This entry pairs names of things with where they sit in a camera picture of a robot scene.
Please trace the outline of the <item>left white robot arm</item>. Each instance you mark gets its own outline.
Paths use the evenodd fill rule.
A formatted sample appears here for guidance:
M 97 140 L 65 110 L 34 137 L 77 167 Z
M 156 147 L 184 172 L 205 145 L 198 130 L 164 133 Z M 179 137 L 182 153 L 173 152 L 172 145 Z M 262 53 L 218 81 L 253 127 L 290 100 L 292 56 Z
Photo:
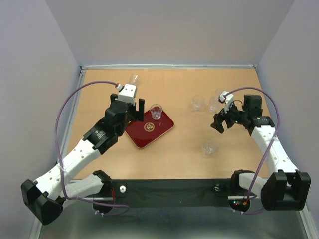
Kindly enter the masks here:
M 122 93 L 110 96 L 105 115 L 87 132 L 75 148 L 34 181 L 21 185 L 24 204 L 43 224 L 48 225 L 62 213 L 66 200 L 82 200 L 67 192 L 66 185 L 90 162 L 102 156 L 117 143 L 131 122 L 144 120 L 145 101 Z

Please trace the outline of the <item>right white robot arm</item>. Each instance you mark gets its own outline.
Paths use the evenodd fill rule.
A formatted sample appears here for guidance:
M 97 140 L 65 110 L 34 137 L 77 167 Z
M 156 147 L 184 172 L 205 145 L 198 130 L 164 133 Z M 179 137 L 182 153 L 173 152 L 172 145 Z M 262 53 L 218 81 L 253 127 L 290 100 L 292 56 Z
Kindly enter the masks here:
M 237 170 L 232 174 L 229 188 L 234 194 L 245 190 L 261 199 L 267 211 L 300 211 L 308 196 L 311 178 L 301 172 L 289 159 L 276 135 L 272 119 L 263 115 L 262 98 L 259 95 L 244 95 L 242 109 L 234 103 L 234 96 L 223 91 L 218 100 L 224 108 L 214 115 L 211 127 L 224 133 L 234 124 L 242 125 L 258 145 L 263 160 L 268 165 L 270 176 L 263 179 L 256 172 Z

